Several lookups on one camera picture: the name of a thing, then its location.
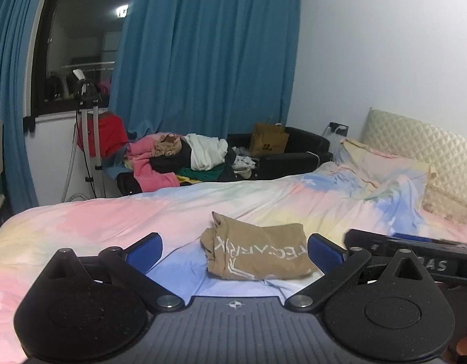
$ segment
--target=brown paper bag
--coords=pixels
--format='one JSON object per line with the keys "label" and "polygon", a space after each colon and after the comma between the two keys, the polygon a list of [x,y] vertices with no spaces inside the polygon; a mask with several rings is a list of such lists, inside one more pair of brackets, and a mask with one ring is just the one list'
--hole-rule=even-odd
{"label": "brown paper bag", "polygon": [[253,157],[284,153],[289,134],[282,125],[256,123],[250,139],[250,154]]}

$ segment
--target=metal stand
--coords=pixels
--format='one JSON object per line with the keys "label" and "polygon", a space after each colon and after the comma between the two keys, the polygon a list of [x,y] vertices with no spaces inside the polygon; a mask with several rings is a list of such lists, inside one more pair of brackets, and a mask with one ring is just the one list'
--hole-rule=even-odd
{"label": "metal stand", "polygon": [[[99,132],[98,132],[98,99],[100,95],[93,87],[93,83],[87,81],[87,79],[80,80],[78,82],[79,94],[76,94],[82,121],[82,142],[84,144],[84,153],[87,166],[90,166],[90,177],[86,177],[85,181],[90,183],[91,198],[105,198],[104,181],[102,175],[102,158],[101,148],[99,143]],[[93,111],[93,130],[94,130],[94,146],[95,146],[95,157],[92,167],[90,159],[90,149],[88,145],[88,111],[92,107]]]}

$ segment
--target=red bag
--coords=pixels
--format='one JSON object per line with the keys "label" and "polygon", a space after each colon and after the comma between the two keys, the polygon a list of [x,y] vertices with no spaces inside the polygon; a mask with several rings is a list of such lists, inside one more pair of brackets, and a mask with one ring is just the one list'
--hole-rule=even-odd
{"label": "red bag", "polygon": [[[94,119],[87,119],[88,128],[88,148],[91,157],[95,157],[95,140],[94,140]],[[77,145],[84,150],[84,141],[82,140],[82,125],[78,127]],[[108,158],[121,147],[129,142],[124,123],[122,119],[112,112],[105,112],[98,116],[98,143],[101,147],[101,157]]]}

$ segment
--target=black sofa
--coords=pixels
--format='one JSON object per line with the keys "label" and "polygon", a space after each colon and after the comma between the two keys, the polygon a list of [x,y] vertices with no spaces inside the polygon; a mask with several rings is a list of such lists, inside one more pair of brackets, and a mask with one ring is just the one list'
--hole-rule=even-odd
{"label": "black sofa", "polygon": [[[294,127],[286,127],[286,133],[289,134],[289,140],[285,152],[260,156],[259,165],[253,171],[251,179],[272,180],[287,175],[305,174],[333,159],[326,138]],[[229,134],[227,142],[229,147],[248,149],[251,136],[252,134]]]}

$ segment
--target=ceiling light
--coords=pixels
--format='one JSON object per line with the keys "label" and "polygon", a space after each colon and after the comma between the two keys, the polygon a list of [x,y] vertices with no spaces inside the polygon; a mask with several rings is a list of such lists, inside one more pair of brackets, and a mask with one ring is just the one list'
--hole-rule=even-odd
{"label": "ceiling light", "polygon": [[121,5],[119,8],[115,10],[118,18],[125,18],[127,15],[127,7],[128,5]]}

